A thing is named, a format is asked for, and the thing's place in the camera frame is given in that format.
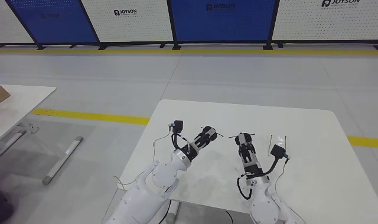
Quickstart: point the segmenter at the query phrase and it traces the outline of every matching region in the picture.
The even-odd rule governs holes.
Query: table leg
[[[2,155],[7,149],[12,146],[21,136],[23,136],[26,133],[25,130],[18,131],[13,137],[8,140],[7,142],[0,141],[0,145],[2,145],[2,149],[0,150],[0,155]]]
[[[25,125],[25,128],[30,131],[30,133],[36,138],[39,143],[43,144],[46,148],[48,148],[50,151],[52,151],[56,156],[59,157],[59,160],[57,163],[55,163],[54,167],[48,172],[48,174],[43,178],[42,183],[44,185],[48,185],[50,181],[54,178],[54,176],[57,174],[58,170],[61,168],[61,166],[66,162],[66,160],[71,156],[72,152],[75,150],[75,148],[79,145],[79,143],[83,140],[83,137],[76,137],[76,139],[72,142],[72,144],[69,146],[66,152],[62,151],[58,146],[51,145],[51,144],[45,144],[40,140],[35,133],[39,131],[39,127],[34,126],[30,121],[27,119],[22,120],[22,124]]]
[[[44,185],[48,185],[50,181],[54,178],[55,174],[57,174],[58,170],[64,164],[64,162],[69,158],[71,153],[75,150],[75,148],[79,145],[79,143],[83,140],[83,137],[76,137],[76,139],[72,142],[70,147],[66,151],[66,155],[55,163],[54,167],[50,170],[50,172],[43,178],[42,183]]]
[[[181,207],[181,202],[172,201],[170,209],[168,211],[167,217],[165,218],[165,222],[167,224],[175,224],[178,216],[178,211]]]

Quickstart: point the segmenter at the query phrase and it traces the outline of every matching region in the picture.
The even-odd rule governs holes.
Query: white panel
[[[34,43],[4,0],[0,0],[0,43]]]
[[[281,0],[273,40],[378,40],[378,0],[324,1]]]
[[[82,2],[100,41],[172,40],[167,0],[82,0]],[[122,10],[134,13],[123,14]]]

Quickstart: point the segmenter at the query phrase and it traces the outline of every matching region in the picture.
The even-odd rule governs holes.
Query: blue panel
[[[265,41],[275,0],[171,0],[178,41]]]
[[[39,43],[96,42],[78,0],[9,1]]]

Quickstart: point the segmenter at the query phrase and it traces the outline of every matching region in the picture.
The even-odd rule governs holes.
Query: table
[[[181,135],[190,141],[206,125],[224,138],[218,136],[185,173],[179,171],[180,182],[171,200],[249,213],[249,202],[236,186],[237,177],[244,173],[238,147],[228,137],[256,133],[253,144],[267,171],[273,162],[268,138],[287,136],[291,160],[278,183],[278,194],[307,224],[378,222],[378,198],[372,185],[336,116],[324,110],[162,100],[122,173],[123,183],[131,182],[151,163],[152,142],[166,135],[167,125],[175,120],[184,121]],[[170,160],[174,150],[170,139],[157,142],[157,160]],[[273,182],[283,164],[280,160],[269,175]]]
[[[22,86],[22,85],[1,85],[11,96],[0,103],[0,139],[3,138],[9,131],[14,129],[19,123],[22,123],[33,136],[35,136],[41,144],[49,148],[55,155],[60,157],[50,172],[44,177],[43,183],[48,184],[58,172],[63,163],[68,159],[74,149],[83,140],[82,137],[77,137],[67,151],[62,151],[55,145],[47,145],[43,143],[35,133],[39,128],[34,126],[25,117],[46,100],[52,93],[55,92],[56,87],[44,86]],[[7,142],[0,142],[2,149],[0,155],[3,154],[14,142],[26,133],[26,130],[20,130]]]

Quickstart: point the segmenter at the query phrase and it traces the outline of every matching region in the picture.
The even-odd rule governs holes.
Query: black cable
[[[172,144],[173,144],[173,146],[175,147],[175,149],[179,150],[180,148],[179,148],[178,145],[177,145],[177,135],[178,135],[178,134],[173,133],[173,134],[171,135],[171,140],[172,140]]]
[[[170,207],[171,207],[171,203],[172,203],[172,200],[170,200],[170,205],[168,205],[167,212],[165,213],[164,217],[161,219],[161,221],[159,222],[159,224],[161,224],[163,222],[163,220],[167,217],[168,211],[170,210]]]
[[[273,162],[271,168],[269,169],[269,171],[267,171],[267,172],[265,172],[265,173],[262,173],[262,174],[256,174],[256,175],[248,176],[248,178],[249,178],[249,179],[253,179],[253,178],[256,178],[256,177],[262,177],[262,176],[266,176],[266,175],[268,175],[269,173],[271,173],[271,172],[274,170],[274,168],[275,168],[276,165],[277,165],[278,160],[279,160],[278,157],[276,157],[276,158],[274,159],[274,162]]]
[[[244,176],[244,174],[237,178],[237,180],[236,180],[237,188],[239,189],[239,192],[240,192],[240,194],[243,196],[243,198],[245,198],[246,200],[249,200],[249,199],[252,197],[252,189],[249,190],[249,195],[248,195],[248,197],[247,197],[247,196],[245,196],[245,195],[243,194],[242,189],[240,188],[239,180],[240,180],[240,178],[242,178],[243,176]]]
[[[232,224],[234,224],[234,219],[232,219],[231,214],[228,211],[226,211],[226,213],[230,216]]]
[[[180,149],[180,147],[177,144],[177,136],[179,136],[181,139],[183,139],[186,143],[189,144],[189,141],[187,139],[185,139],[185,137],[182,137],[180,134],[172,134],[171,135],[171,140],[172,140],[172,144],[175,147],[175,149],[177,149],[177,150]]]

